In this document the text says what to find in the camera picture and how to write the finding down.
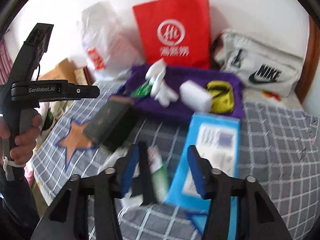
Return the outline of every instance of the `white wall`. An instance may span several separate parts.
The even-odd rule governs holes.
[[[84,8],[104,0],[29,0],[10,26],[18,46],[37,22],[54,24],[48,52],[41,61],[47,72],[65,57],[85,65],[76,20]],[[125,33],[142,52],[132,6],[149,0],[108,0],[123,21]],[[254,34],[281,49],[305,56],[308,14],[297,0],[210,0],[212,37],[227,27]]]

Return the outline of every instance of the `star pattern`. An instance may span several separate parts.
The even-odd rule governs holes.
[[[57,143],[58,147],[65,149],[65,171],[68,169],[70,161],[77,150],[83,151],[97,148],[92,141],[82,134],[87,125],[88,122],[80,124],[71,119],[69,132]]]

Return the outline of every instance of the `cardboard box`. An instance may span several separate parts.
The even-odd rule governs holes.
[[[66,79],[69,83],[76,84],[76,77],[74,70],[76,65],[73,61],[65,58],[60,63],[58,63],[53,70],[50,70],[46,74],[43,74],[39,77],[39,80],[57,80],[57,79]]]
[[[79,68],[74,71],[76,81],[78,85],[89,85],[93,84],[91,75],[87,67]]]

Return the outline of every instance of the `yellow cloth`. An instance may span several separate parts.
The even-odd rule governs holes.
[[[211,81],[207,90],[212,95],[211,113],[231,113],[235,108],[232,85],[225,81]]]

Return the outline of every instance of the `white sponge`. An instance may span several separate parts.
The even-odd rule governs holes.
[[[180,86],[180,98],[195,112],[209,113],[211,110],[212,96],[206,89],[191,80]]]

